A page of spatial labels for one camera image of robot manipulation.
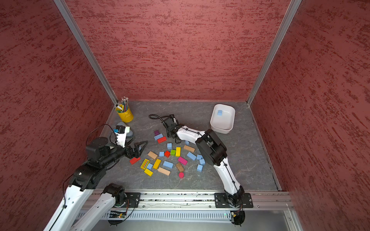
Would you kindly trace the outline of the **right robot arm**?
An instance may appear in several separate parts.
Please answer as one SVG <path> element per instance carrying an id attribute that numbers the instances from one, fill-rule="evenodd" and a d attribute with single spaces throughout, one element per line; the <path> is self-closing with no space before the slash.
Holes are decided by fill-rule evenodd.
<path id="1" fill-rule="evenodd" d="M 166 128 L 167 136 L 181 141 L 194 143 L 205 162 L 213 166 L 224 186 L 229 205 L 238 208 L 242 205 L 245 193 L 236 179 L 227 158 L 227 148 L 216 133 L 212 130 L 198 131 L 185 125 L 171 125 Z"/>

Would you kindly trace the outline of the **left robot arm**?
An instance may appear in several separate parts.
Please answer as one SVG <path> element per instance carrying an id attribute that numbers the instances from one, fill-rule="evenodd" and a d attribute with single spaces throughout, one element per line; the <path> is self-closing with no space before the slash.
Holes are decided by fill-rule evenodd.
<path id="1" fill-rule="evenodd" d="M 141 194 L 125 193 L 123 186 L 111 183 L 82 218 L 77 218 L 107 171 L 123 157 L 139 159 L 148 144 L 147 141 L 136 142 L 132 148 L 124 144 L 125 141 L 125 138 L 118 138 L 117 142 L 110 143 L 108 138 L 99 137 L 86 146 L 88 160 L 72 175 L 58 209 L 45 227 L 46 231 L 90 231 L 112 208 L 122 209 L 126 218 L 131 216 L 129 208 L 138 208 Z"/>

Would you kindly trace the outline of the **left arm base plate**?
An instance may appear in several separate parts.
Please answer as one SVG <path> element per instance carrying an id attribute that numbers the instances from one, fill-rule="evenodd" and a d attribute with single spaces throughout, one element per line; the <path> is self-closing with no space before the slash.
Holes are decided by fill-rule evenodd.
<path id="1" fill-rule="evenodd" d="M 103 197 L 102 201 L 107 201 L 112 198 L 113 208 L 137 208 L 141 193 L 138 192 L 128 192 L 128 193 L 101 193 Z"/>

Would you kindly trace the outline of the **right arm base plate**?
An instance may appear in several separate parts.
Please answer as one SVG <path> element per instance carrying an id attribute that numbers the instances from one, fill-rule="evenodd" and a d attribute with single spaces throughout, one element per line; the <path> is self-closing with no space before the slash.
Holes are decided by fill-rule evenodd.
<path id="1" fill-rule="evenodd" d="M 215 206 L 216 208 L 253 208 L 253 201 L 250 193 L 244 193 L 243 196 L 236 196 L 236 204 L 232 204 L 232 199 L 230 199 L 226 193 L 215 193 L 214 194 Z"/>

